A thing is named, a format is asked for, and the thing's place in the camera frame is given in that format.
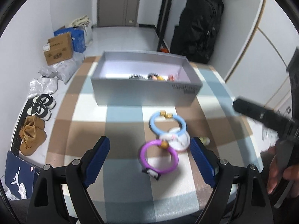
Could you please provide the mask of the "person's right hand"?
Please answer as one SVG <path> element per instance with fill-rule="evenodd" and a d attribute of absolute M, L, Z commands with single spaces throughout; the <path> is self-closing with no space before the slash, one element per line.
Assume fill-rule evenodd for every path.
<path fill-rule="evenodd" d="M 270 147 L 268 151 L 274 154 L 274 158 L 270 164 L 269 178 L 267 183 L 267 192 L 271 194 L 276 188 L 279 180 L 279 169 L 277 164 L 276 150 L 275 147 Z M 290 196 L 292 198 L 298 197 L 298 179 L 299 179 L 299 167 L 298 164 L 292 165 L 284 170 L 283 178 L 289 181 L 294 181 L 293 187 L 291 189 Z"/>

